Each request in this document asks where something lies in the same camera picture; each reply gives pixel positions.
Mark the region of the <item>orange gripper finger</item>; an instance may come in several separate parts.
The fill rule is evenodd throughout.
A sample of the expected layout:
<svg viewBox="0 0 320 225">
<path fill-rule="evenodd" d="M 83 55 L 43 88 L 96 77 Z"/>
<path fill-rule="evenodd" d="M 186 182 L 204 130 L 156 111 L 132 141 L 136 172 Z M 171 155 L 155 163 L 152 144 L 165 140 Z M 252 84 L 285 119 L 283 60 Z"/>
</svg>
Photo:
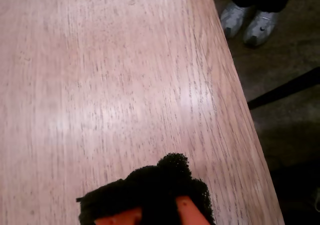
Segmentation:
<svg viewBox="0 0 320 225">
<path fill-rule="evenodd" d="M 93 190 L 76 201 L 80 204 L 79 222 L 93 225 L 98 219 L 140 208 L 139 225 L 175 225 L 177 205 L 173 192 L 173 174 L 162 166 L 139 168 Z"/>
<path fill-rule="evenodd" d="M 210 225 L 215 224 L 208 186 L 192 177 L 188 158 L 182 153 L 169 153 L 157 162 L 166 175 L 166 183 L 175 197 L 188 196 Z"/>
</svg>

